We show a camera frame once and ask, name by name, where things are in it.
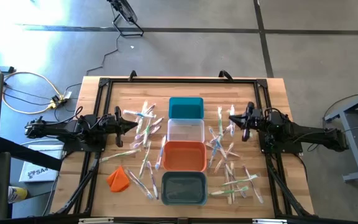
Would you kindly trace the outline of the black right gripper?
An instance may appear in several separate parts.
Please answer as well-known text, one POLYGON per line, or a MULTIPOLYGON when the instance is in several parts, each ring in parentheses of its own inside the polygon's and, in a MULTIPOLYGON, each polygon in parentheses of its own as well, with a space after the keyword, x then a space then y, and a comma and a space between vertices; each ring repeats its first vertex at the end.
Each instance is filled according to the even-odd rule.
POLYGON ((242 140, 244 142, 248 141, 250 138, 250 125, 251 125, 251 121, 252 121, 252 113, 253 113, 254 108, 255 108, 254 103, 250 101, 247 104, 245 115, 244 114, 235 114, 235 115, 229 116, 229 119, 231 120, 231 122, 233 122, 241 130, 244 130, 244 134, 242 137, 242 140))

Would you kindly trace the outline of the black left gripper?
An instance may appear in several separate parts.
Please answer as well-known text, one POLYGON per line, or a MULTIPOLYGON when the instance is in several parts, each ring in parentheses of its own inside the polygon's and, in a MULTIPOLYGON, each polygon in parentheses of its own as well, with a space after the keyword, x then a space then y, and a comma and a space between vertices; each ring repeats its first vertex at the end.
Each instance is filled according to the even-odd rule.
POLYGON ((114 108, 114 114, 107 115, 106 132, 116 135, 116 146, 122 147, 123 141, 121 139, 122 134, 126 134, 128 131, 136 128, 138 125, 135 121, 129 121, 122 118, 120 107, 114 108))

